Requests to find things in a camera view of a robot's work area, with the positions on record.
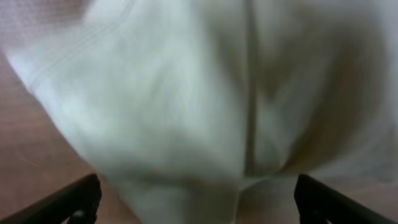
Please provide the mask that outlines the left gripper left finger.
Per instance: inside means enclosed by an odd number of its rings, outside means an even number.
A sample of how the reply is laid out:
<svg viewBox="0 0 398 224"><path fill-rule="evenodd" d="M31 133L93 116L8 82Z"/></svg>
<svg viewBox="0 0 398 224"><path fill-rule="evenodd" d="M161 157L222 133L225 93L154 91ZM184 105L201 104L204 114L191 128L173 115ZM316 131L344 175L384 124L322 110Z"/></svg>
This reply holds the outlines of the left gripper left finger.
<svg viewBox="0 0 398 224"><path fill-rule="evenodd" d="M94 224L102 198L97 175L87 175L1 220L1 224Z"/></svg>

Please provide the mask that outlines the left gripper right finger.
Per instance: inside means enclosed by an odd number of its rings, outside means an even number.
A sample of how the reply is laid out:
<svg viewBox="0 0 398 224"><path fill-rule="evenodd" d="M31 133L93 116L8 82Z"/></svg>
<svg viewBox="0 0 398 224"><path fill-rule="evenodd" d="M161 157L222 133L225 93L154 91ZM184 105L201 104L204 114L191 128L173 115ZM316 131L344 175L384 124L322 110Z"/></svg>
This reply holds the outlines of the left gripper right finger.
<svg viewBox="0 0 398 224"><path fill-rule="evenodd" d="M298 176L294 199L300 224L396 224L305 174Z"/></svg>

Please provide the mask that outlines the white and beige cloth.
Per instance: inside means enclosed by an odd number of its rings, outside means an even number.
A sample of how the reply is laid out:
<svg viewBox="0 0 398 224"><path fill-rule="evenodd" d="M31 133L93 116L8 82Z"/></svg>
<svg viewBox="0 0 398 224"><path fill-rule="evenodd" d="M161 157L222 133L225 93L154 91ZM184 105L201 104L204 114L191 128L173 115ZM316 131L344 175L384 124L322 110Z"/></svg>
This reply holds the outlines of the white and beige cloth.
<svg viewBox="0 0 398 224"><path fill-rule="evenodd" d="M2 1L4 54L142 223L397 180L396 1Z"/></svg>

